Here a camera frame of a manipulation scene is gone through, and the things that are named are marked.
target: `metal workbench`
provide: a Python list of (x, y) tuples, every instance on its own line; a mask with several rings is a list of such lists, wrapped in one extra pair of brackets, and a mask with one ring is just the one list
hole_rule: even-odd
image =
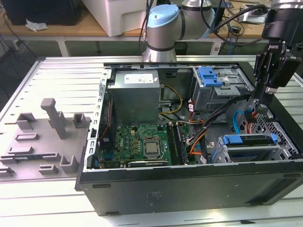
[[(0, 113), (0, 154), (3, 154), (17, 128), (21, 112), (47, 118), (40, 108), (45, 97), (56, 99), (64, 116), (83, 112), (92, 117), (98, 95), (99, 73), (106, 62), (138, 62), (138, 57), (46, 58), (37, 61), (10, 101)], [(179, 61), (237, 62), (253, 66), (255, 56), (185, 56)], [(303, 81), (294, 75), (276, 96), (303, 128)], [(83, 192), (74, 190), (75, 179), (45, 182), (0, 184), (0, 223), (4, 226), (238, 226), (241, 220), (252, 226), (301, 226), (303, 223), (303, 186), (273, 206), (222, 208), (156, 214), (99, 217)]]

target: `motherboard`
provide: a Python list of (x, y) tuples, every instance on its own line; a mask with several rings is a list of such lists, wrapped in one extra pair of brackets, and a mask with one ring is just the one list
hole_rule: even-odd
[[(178, 165), (179, 160), (186, 162), (184, 144), (189, 138), (188, 128), (186, 125), (178, 125), (178, 131), (175, 128), (176, 126), (168, 124), (117, 126), (113, 152), (102, 153), (103, 167), (172, 166)], [(175, 140), (182, 143), (182, 154), (176, 154), (181, 151), (175, 150)], [(175, 158), (176, 156), (184, 156), (184, 161)]]

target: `cpu socket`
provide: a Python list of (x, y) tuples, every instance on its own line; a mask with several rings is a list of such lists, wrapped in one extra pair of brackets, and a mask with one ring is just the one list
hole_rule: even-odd
[(160, 140), (143, 140), (143, 155), (145, 157), (158, 157), (161, 155)]

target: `yellow wire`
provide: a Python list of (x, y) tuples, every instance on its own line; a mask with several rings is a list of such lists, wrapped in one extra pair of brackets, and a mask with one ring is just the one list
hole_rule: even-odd
[(178, 97), (180, 99), (180, 105), (179, 105), (179, 107), (176, 110), (172, 110), (172, 111), (168, 111), (168, 112), (161, 112), (159, 114), (173, 114), (175, 112), (178, 112), (181, 109), (182, 103), (183, 103), (181, 95), (179, 95), (179, 93), (175, 89), (173, 89), (171, 86), (169, 86), (169, 85), (164, 85), (164, 87), (170, 88), (173, 92), (175, 92), (178, 95)]

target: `open computer tower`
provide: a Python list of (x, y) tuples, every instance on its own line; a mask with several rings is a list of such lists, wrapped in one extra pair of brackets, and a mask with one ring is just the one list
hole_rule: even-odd
[(303, 132), (253, 84), (247, 62), (105, 64), (76, 187), (100, 216), (274, 204)]

